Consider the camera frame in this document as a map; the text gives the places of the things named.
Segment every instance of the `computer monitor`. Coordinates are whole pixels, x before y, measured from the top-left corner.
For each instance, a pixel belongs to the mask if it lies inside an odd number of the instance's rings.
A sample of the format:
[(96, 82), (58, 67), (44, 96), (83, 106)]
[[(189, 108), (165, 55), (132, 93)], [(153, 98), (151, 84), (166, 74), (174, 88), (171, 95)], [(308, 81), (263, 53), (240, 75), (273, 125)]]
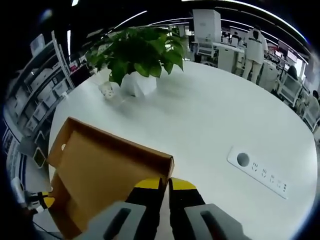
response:
[(279, 51), (274, 51), (274, 53), (275, 53), (275, 55), (278, 56), (279, 58), (282, 57), (282, 53), (281, 53), (281, 52), (279, 52)]
[(298, 59), (297, 56), (294, 55), (290, 50), (288, 50), (287, 57), (288, 57), (289, 59), (291, 59), (292, 61), (294, 61), (295, 63), (297, 62), (297, 59)]

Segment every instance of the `ceiling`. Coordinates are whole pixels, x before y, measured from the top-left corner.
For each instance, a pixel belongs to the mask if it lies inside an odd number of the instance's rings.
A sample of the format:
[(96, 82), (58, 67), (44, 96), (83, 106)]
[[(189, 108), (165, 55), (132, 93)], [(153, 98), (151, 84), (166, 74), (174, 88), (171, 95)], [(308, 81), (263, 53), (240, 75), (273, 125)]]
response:
[[(129, 20), (118, 29), (144, 26), (169, 19), (189, 18), (192, 17), (193, 9), (215, 9), (221, 14), (222, 19), (249, 26), (260, 25), (263, 31), (283, 40), (302, 54), (306, 54), (307, 49), (310, 52), (314, 48), (319, 49), (319, 42), (316, 39), (316, 26), (311, 24), (315, 24), (313, 19), (317, 13), (311, 10), (312, 7), (308, 4), (308, 2), (311, 3), (310, 0), (303, 1), (304, 5), (301, 4), (301, 1), (292, 3), (292, 1), (286, 0), (242, 1), (281, 17), (298, 29), (307, 38), (309, 44), (294, 30), (266, 13), (248, 6), (220, 0), (184, 2), (180, 0), (158, 0), (148, 1), (147, 3), (141, 0), (131, 1), (130, 3), (120, 0), (112, 1), (112, 3), (107, 0), (79, 0), (76, 6), (71, 6), (72, 0), (43, 1), (40, 4), (38, 2), (32, 4), (32, 2), (33, 0), (21, 3), (19, 9), (12, 6), (12, 17), (9, 19), (12, 25), (6, 26), (7, 32), (13, 32), (6, 39), (8, 49), (11, 49), (8, 53), (11, 63), (8, 66), (9, 71), (24, 67), (31, 58), (29, 44), (40, 33), (43, 33), (45, 39), (49, 41), (50, 32), (55, 29), (58, 42), (67, 53), (67, 30), (71, 30), (71, 53), (74, 53), (79, 51), (82, 45), (88, 41), (86, 37), (89, 33), (98, 29), (104, 29), (103, 33), (106, 33), (126, 19), (146, 10), (146, 13)], [(244, 25), (227, 21), (222, 21), (221, 24), (222, 27), (226, 28), (235, 26), (249, 29)], [(277, 41), (269, 35), (265, 35), (265, 37)]]

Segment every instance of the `white shirt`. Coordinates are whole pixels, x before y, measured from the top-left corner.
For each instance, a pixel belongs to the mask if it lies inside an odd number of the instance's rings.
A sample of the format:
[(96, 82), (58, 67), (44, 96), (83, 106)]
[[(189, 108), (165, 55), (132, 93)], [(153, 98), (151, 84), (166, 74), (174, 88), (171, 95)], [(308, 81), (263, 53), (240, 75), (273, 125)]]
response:
[[(259, 37), (254, 38), (254, 31), (259, 32)], [(257, 29), (252, 29), (245, 36), (246, 51), (245, 56), (248, 60), (253, 60), (258, 64), (264, 63), (265, 51), (268, 51), (268, 45), (265, 37)]]

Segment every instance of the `cardboard box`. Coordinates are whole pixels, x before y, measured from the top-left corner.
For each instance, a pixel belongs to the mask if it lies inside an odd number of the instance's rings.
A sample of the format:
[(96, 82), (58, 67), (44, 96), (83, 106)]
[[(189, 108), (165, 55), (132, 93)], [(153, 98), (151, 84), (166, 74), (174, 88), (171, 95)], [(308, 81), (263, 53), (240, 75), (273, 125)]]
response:
[(114, 202), (125, 201), (138, 182), (161, 177), (167, 184), (174, 167), (171, 155), (74, 118), (62, 126), (47, 161), (56, 168), (49, 212), (67, 239), (84, 232), (88, 221)]

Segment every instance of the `shelf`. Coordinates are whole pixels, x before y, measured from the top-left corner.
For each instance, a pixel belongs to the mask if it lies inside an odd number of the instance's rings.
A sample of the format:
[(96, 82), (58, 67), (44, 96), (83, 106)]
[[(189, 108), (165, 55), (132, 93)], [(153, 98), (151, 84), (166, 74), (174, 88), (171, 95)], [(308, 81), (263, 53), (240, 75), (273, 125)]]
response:
[[(72, 91), (72, 89), (69, 89), (68, 91), (66, 91), (67, 94), (69, 94)], [(50, 116), (50, 114), (53, 113), (53, 111), (56, 109), (56, 107), (58, 106), (58, 104), (64, 99), (63, 96), (59, 97), (57, 101), (55, 101), (55, 103), (49, 108), (49, 110), (45, 113), (45, 115), (43, 116), (43, 118), (41, 119), (41, 121), (38, 123), (38, 125), (36, 126), (36, 128), (33, 130), (33, 133), (31, 135), (31, 138), (34, 139), (38, 133), (38, 131), (40, 130), (42, 124), (45, 122), (45, 120)]]
[(55, 52), (54, 42), (50, 41), (45, 47), (39, 52), (36, 56), (34, 56), (24, 67), (20, 75), (18, 76), (15, 85), (13, 86), (11, 92), (8, 94), (7, 99), (15, 95), (22, 85), (24, 83), (25, 79), (28, 77), (32, 69), (37, 68), (37, 66), (41, 65), (41, 67), (36, 71), (36, 74), (32, 76), (33, 79), (35, 79), (42, 70), (48, 65), (50, 61), (55, 57), (52, 56), (49, 60), (47, 60), (44, 64), (43, 61), (47, 58), (47, 56), (51, 53)]
[(60, 71), (62, 71), (62, 69), (61, 69), (61, 67), (58, 66), (58, 67), (57, 67), (55, 70), (53, 70), (52, 73), (43, 81), (43, 83), (41, 83), (41, 84), (39, 85), (39, 87), (30, 94), (29, 98), (27, 99), (27, 101), (25, 102), (23, 108), (21, 109), (20, 114), (18, 114), (18, 116), (17, 116), (17, 120), (18, 120), (18, 121), (19, 121), (21, 115), (23, 114), (23, 112), (26, 110), (27, 106), (30, 104), (30, 102), (31, 102), (32, 100), (34, 100), (34, 99), (38, 96), (38, 94), (39, 94), (39, 93), (47, 86), (47, 84), (52, 80), (53, 76), (55, 76), (55, 75), (56, 75), (57, 73), (59, 73)]

